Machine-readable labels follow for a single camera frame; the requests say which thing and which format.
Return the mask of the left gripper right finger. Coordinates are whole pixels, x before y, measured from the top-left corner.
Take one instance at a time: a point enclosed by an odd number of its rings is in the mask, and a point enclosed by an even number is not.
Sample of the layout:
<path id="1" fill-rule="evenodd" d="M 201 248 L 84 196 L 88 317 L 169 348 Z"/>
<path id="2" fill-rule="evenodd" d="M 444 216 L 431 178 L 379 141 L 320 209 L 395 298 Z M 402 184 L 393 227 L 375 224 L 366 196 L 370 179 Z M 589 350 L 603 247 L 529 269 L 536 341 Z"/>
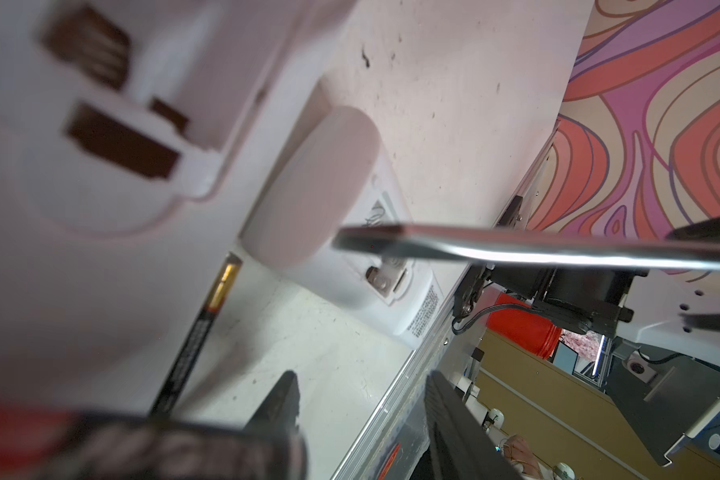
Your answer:
<path id="1" fill-rule="evenodd" d="M 424 404 L 433 477 L 518 479 L 520 474 L 496 450 L 455 387 L 439 371 L 426 378 Z"/>

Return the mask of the white remote with batteries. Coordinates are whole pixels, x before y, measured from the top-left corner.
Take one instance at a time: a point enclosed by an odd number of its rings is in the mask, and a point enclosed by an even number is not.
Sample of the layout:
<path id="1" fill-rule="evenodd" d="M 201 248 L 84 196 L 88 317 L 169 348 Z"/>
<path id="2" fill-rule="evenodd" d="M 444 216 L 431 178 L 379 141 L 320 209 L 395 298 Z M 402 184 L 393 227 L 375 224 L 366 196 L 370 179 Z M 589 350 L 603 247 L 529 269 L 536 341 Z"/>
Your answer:
<path id="1" fill-rule="evenodd" d="M 142 412 L 351 1 L 0 1 L 0 403 Z"/>

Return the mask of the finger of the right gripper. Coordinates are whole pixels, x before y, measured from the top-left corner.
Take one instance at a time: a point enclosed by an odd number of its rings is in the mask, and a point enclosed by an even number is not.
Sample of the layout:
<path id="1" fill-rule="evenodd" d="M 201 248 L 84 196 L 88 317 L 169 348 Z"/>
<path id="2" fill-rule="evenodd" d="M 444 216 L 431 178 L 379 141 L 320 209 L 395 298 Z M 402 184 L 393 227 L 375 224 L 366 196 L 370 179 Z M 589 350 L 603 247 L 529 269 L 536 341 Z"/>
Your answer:
<path id="1" fill-rule="evenodd" d="M 720 313 L 686 314 L 682 322 L 690 329 L 720 332 Z"/>
<path id="2" fill-rule="evenodd" d="M 720 217 L 693 223 L 670 231 L 667 240 L 720 240 Z"/>

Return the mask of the black red AAA battery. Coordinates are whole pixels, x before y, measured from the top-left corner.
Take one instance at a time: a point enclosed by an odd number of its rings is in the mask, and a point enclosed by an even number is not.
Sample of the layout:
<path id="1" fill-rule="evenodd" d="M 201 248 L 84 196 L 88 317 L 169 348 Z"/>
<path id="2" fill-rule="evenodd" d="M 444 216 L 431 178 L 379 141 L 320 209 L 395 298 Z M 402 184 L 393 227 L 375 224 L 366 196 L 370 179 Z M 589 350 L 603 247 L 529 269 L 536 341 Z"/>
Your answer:
<path id="1" fill-rule="evenodd" d="M 298 434 L 0 404 L 0 479 L 304 479 Z"/>

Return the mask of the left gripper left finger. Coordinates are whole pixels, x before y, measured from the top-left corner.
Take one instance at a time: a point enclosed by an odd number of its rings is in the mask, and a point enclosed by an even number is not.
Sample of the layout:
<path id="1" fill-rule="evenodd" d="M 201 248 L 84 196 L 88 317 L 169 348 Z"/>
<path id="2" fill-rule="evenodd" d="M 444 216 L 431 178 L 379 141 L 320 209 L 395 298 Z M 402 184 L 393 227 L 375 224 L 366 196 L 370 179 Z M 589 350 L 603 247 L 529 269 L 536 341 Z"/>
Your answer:
<path id="1" fill-rule="evenodd" d="M 300 388 L 295 371 L 285 371 L 261 402 L 243 433 L 249 439 L 262 441 L 289 440 L 302 443 L 298 418 Z"/>

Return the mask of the orange handled screwdriver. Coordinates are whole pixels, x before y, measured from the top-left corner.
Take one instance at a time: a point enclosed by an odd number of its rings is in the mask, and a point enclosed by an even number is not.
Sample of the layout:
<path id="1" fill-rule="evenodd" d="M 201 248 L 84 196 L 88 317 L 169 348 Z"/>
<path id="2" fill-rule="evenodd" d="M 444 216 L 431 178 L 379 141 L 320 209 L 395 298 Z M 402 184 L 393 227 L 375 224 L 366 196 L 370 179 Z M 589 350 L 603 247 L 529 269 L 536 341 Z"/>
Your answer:
<path id="1" fill-rule="evenodd" d="M 333 246 L 394 258 L 720 272 L 720 244 L 423 224 L 344 227 Z"/>

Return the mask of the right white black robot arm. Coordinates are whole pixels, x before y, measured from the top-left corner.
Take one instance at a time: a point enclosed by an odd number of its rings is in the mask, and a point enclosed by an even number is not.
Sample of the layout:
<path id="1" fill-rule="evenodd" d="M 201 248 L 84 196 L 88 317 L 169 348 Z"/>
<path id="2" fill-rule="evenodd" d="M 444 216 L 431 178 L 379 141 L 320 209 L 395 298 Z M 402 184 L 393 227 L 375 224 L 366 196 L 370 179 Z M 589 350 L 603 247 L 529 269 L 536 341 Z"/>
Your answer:
<path id="1" fill-rule="evenodd" d="M 453 312 L 455 334 L 504 314 L 593 334 L 582 376 L 653 459 L 694 444 L 720 461 L 720 292 L 659 270 L 473 266 Z"/>

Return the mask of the black gold AAA battery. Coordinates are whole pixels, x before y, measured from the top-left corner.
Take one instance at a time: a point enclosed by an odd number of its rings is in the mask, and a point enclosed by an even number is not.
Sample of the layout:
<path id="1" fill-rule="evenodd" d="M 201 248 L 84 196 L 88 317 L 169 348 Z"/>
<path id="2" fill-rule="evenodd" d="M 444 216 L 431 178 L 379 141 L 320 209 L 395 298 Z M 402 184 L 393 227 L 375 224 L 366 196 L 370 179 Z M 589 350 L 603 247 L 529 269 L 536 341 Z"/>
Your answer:
<path id="1" fill-rule="evenodd" d="M 168 417 L 177 404 L 200 356 L 216 318 L 241 270 L 243 261 L 228 253 L 159 392 L 150 417 Z"/>

